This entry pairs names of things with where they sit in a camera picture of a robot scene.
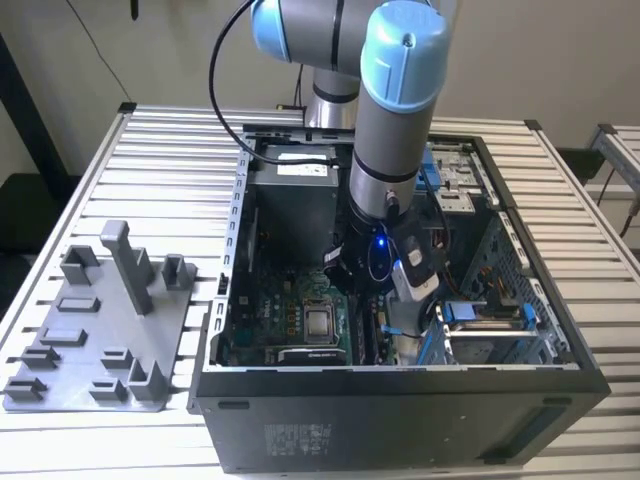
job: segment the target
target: motherboard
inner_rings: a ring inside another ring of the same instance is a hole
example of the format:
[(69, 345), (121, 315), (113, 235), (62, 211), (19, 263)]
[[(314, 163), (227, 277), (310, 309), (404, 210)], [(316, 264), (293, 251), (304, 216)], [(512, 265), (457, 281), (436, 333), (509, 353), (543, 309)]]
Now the motherboard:
[(347, 297), (322, 270), (262, 265), (255, 315), (234, 325), (231, 364), (351, 364)]

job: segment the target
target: cable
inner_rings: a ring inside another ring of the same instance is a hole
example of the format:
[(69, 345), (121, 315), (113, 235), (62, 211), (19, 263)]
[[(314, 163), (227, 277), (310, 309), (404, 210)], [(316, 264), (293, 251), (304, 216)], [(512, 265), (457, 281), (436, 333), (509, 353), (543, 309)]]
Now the cable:
[(449, 266), (447, 264), (445, 264), (444, 266), (445, 270), (442, 273), (442, 276), (444, 277), (444, 281), (446, 282), (447, 286), (449, 287), (449, 289), (458, 297), (462, 298), (463, 300), (469, 300), (469, 297), (467, 297), (466, 295), (464, 295), (460, 289), (458, 288), (458, 286), (456, 285), (455, 281), (453, 280), (453, 277), (451, 276), (451, 272), (449, 271)]
[(614, 173), (616, 173), (616, 169), (615, 168), (611, 168), (611, 173), (609, 173), (609, 176), (607, 177), (607, 180), (604, 182), (604, 185), (602, 186), (602, 191), (600, 192), (600, 196), (598, 197), (598, 201), (596, 202), (597, 206), (600, 206), (600, 202), (602, 201), (602, 197), (604, 197), (604, 191), (609, 186), (609, 182), (611, 181), (611, 177), (613, 177)]
[(422, 338), (422, 335), (413, 335), (411, 333), (405, 332), (404, 330), (402, 330), (400, 328), (394, 328), (394, 327), (390, 327), (388, 325), (382, 325), (380, 327), (380, 331), (382, 333), (386, 333), (388, 335), (397, 335), (397, 336), (401, 336), (401, 337), (413, 338), (415, 340), (420, 340)]
[(498, 277), (498, 288), (500, 289), (500, 293), (502, 293), (503, 295), (507, 295), (509, 293), (509, 292), (507, 292), (507, 289), (504, 286), (504, 282), (502, 281), (502, 277)]
[(296, 80), (296, 90), (293, 92), (293, 106), (302, 107), (302, 71), (304, 70), (304, 64), (300, 64), (298, 70), (298, 79)]
[(447, 221), (447, 217), (444, 214), (444, 210), (440, 206), (440, 202), (438, 202), (438, 198), (436, 197), (436, 192), (433, 190), (433, 186), (431, 182), (429, 182), (429, 177), (427, 177), (427, 172), (424, 169), (424, 165), (420, 164), (420, 175), (424, 179), (424, 184), (427, 187), (427, 196), (431, 197), (431, 200), (435, 204), (436, 211), (438, 216), (440, 217), (440, 222), (442, 223), (442, 228), (444, 229), (445, 238), (442, 241), (444, 245), (444, 251), (449, 254), (449, 247), (451, 245), (451, 229), (449, 228), (449, 222)]
[(218, 106), (218, 100), (216, 99), (216, 93), (214, 88), (213, 80), (215, 78), (215, 70), (216, 70), (216, 62), (218, 61), (218, 55), (220, 54), (220, 48), (222, 47), (222, 43), (226, 38), (227, 34), (231, 31), (235, 23), (242, 16), (244, 12), (246, 12), (251, 4), (255, 0), (246, 0), (242, 5), (238, 7), (238, 9), (229, 17), (224, 27), (220, 31), (220, 35), (216, 39), (216, 43), (213, 47), (213, 52), (211, 52), (211, 62), (209, 63), (209, 97), (211, 99), (211, 106), (213, 110), (216, 112), (216, 116), (218, 117), (218, 121), (227, 131), (229, 136), (233, 138), (233, 140), (238, 144), (242, 150), (247, 152), (249, 155), (257, 158), (258, 160), (262, 160), (264, 163), (269, 163), (271, 165), (326, 165), (333, 166), (335, 159), (313, 159), (313, 158), (297, 158), (292, 160), (278, 160), (276, 158), (267, 157), (262, 155), (261, 153), (253, 150), (249, 145), (247, 145), (237, 134), (234, 132), (227, 121), (224, 119), (222, 112), (220, 111), (220, 107)]
[(104, 63), (104, 66), (107, 67), (109, 72), (111, 72), (111, 76), (113, 76), (115, 81), (118, 82), (118, 85), (120, 85), (120, 88), (122, 89), (122, 92), (124, 93), (124, 96), (127, 97), (127, 100), (129, 100), (131, 102), (132, 100), (131, 100), (131, 96), (129, 95), (129, 92), (127, 92), (127, 89), (124, 88), (124, 85), (122, 85), (122, 82), (120, 81), (120, 79), (118, 78), (116, 73), (113, 71), (113, 69), (111, 68), (109, 63), (105, 60), (105, 58), (100, 53), (100, 49), (98, 48), (98, 45), (96, 44), (96, 41), (93, 39), (93, 36), (91, 36), (91, 33), (89, 32), (89, 29), (87, 28), (87, 26), (82, 21), (82, 18), (80, 17), (80, 14), (78, 13), (78, 11), (75, 9), (73, 4), (71, 3), (71, 0), (65, 0), (65, 2), (67, 2), (67, 5), (69, 5), (69, 8), (73, 11), (74, 15), (76, 16), (76, 18), (80, 22), (80, 25), (82, 25), (82, 28), (84, 29), (85, 33), (89, 37), (89, 40), (91, 40), (91, 43), (93, 44), (93, 48), (96, 49), (96, 53), (98, 54), (98, 57), (100, 57), (100, 60), (102, 60), (102, 63)]
[(420, 310), (418, 310), (418, 330), (421, 332), (427, 330), (423, 320), (429, 319), (431, 309), (433, 309), (436, 302), (438, 301), (436, 298), (434, 298), (433, 300), (431, 300), (431, 302), (429, 302), (429, 298), (430, 297), (427, 297), (423, 300), (422, 305), (420, 305)]
[(391, 251), (391, 242), (390, 242), (390, 238), (387, 237), (385, 238), (383, 241), (385, 242), (386, 246), (387, 246), (387, 251), (389, 252), (389, 270), (387, 271), (387, 273), (385, 274), (385, 276), (383, 278), (377, 278), (374, 274), (373, 274), (373, 270), (371, 269), (371, 249), (373, 247), (373, 244), (376, 241), (379, 241), (379, 238), (376, 236), (373, 236), (371, 238), (371, 242), (369, 243), (369, 250), (367, 251), (367, 268), (369, 270), (369, 276), (371, 277), (371, 280), (373, 280), (376, 283), (384, 283), (387, 280), (389, 280), (389, 277), (391, 276), (391, 272), (393, 272), (393, 252)]
[(629, 230), (629, 227), (631, 226), (631, 220), (633, 220), (633, 216), (629, 215), (627, 220), (624, 222), (622, 230), (620, 231), (620, 238), (623, 238), (627, 234), (627, 230)]

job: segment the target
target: metal table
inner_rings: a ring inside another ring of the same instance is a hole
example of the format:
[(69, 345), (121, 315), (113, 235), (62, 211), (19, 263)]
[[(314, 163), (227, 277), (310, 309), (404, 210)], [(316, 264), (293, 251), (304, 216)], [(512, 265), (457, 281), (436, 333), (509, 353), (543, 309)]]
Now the metal table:
[(640, 127), (600, 124), (590, 147), (599, 150), (636, 195), (640, 195)]
[[(226, 115), (238, 131), (242, 123), (301, 123), (297, 112), (228, 110)], [(613, 393), (522, 470), (429, 475), (638, 478), (640, 266), (542, 131), (522, 121), (456, 118), (436, 119), (432, 130), (484, 138)], [(105, 219), (120, 218), (131, 226), (132, 246), (144, 245), (152, 259), (189, 252), (188, 261), (199, 268), (172, 394), (167, 409), (157, 414), (7, 414), (0, 407), (0, 472), (23, 473), (20, 478), (46, 472), (47, 478), (65, 480), (224, 476), (202, 418), (187, 414), (185, 405), (206, 301), (217, 289), (237, 153), (209, 110), (138, 106), (117, 115), (0, 323), (0, 385), (17, 371), (15, 357), (33, 340), (62, 283), (58, 264), (67, 246), (88, 244), (106, 255), (98, 235)]]

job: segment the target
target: green circuit board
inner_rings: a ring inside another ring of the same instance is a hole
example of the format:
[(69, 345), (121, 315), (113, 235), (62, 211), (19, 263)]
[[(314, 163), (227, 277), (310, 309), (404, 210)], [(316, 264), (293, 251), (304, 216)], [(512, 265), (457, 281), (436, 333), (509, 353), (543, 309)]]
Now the green circuit board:
[[(273, 365), (279, 350), (338, 348), (351, 364), (348, 300), (322, 270), (264, 265), (260, 270), (255, 319), (252, 326), (234, 329), (232, 363)], [(321, 341), (305, 334), (305, 312), (314, 309), (331, 312), (331, 333)]]

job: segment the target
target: sticker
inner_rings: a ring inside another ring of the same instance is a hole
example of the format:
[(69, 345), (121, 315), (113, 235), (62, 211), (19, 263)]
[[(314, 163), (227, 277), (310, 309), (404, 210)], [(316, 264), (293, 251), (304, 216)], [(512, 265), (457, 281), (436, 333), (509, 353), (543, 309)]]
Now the sticker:
[[(326, 160), (326, 155), (305, 155), (298, 153), (281, 153), (278, 155), (278, 160), (293, 160), (293, 159), (317, 159)], [(326, 177), (329, 175), (329, 169), (326, 165), (278, 165), (278, 175), (290, 175), (296, 177)]]
[(267, 453), (272, 457), (328, 455), (331, 429), (330, 423), (267, 424)]

